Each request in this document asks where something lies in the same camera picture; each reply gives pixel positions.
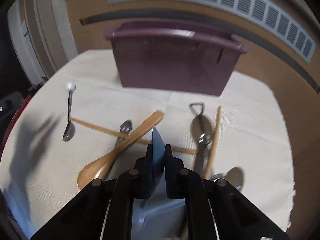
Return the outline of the black handled metal spoon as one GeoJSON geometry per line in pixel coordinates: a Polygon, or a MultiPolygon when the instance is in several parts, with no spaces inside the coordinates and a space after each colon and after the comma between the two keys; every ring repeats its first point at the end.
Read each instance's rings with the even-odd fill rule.
{"type": "Polygon", "coordinates": [[[226,174],[218,173],[211,177],[211,180],[223,178],[232,184],[238,191],[242,190],[244,185],[244,172],[240,167],[230,169],[226,174]]]}

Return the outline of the brown wooden spoon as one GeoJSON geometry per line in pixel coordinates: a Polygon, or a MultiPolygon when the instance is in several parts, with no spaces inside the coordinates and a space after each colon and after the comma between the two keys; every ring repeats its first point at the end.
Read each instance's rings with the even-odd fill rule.
{"type": "Polygon", "coordinates": [[[143,123],[141,123],[131,134],[129,134],[117,148],[108,154],[87,164],[78,174],[77,184],[79,189],[83,189],[93,179],[104,179],[111,165],[115,162],[118,155],[130,148],[138,139],[142,138],[146,133],[152,130],[161,122],[164,113],[160,110],[151,114],[143,123]]]}

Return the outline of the shovel handle metal spoon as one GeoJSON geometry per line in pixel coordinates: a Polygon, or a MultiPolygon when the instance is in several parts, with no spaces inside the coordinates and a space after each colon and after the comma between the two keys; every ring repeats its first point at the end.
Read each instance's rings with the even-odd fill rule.
{"type": "Polygon", "coordinates": [[[193,169],[204,178],[209,159],[208,146],[212,142],[213,127],[210,120],[204,115],[204,103],[190,103],[189,108],[195,115],[191,122],[191,135],[197,146],[193,169]]]}

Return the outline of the small white-tipped metal spoon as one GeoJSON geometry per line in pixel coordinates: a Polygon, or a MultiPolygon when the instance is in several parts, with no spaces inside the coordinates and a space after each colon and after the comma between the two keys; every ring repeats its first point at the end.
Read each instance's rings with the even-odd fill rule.
{"type": "Polygon", "coordinates": [[[65,129],[63,137],[62,137],[63,141],[65,141],[65,142],[70,141],[75,134],[75,128],[74,128],[74,125],[71,121],[72,97],[73,97],[73,93],[76,90],[75,83],[72,81],[69,81],[67,83],[67,90],[68,90],[68,103],[67,103],[67,119],[68,119],[68,121],[67,121],[67,126],[66,126],[66,129],[65,129]]]}

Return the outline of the cream tablecloth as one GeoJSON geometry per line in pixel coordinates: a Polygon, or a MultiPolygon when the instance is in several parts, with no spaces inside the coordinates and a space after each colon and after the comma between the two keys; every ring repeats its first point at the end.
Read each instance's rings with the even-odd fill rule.
{"type": "Polygon", "coordinates": [[[190,104],[220,122],[213,171],[244,172],[242,193],[282,230],[290,227],[294,175],[279,103],[263,82],[233,72],[221,96],[124,88],[113,53],[89,50],[69,61],[26,105],[1,157],[1,191],[27,239],[78,192],[78,175],[110,153],[121,125],[140,136],[116,159],[111,177],[146,151],[153,130],[192,168],[196,143],[190,104]]]}

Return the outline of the purple plastic utensil caddy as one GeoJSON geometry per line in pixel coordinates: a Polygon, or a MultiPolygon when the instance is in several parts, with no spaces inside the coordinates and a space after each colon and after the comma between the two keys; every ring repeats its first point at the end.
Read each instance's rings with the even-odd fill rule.
{"type": "Polygon", "coordinates": [[[245,46],[213,27],[130,21],[108,29],[121,84],[220,96],[245,46]]]}

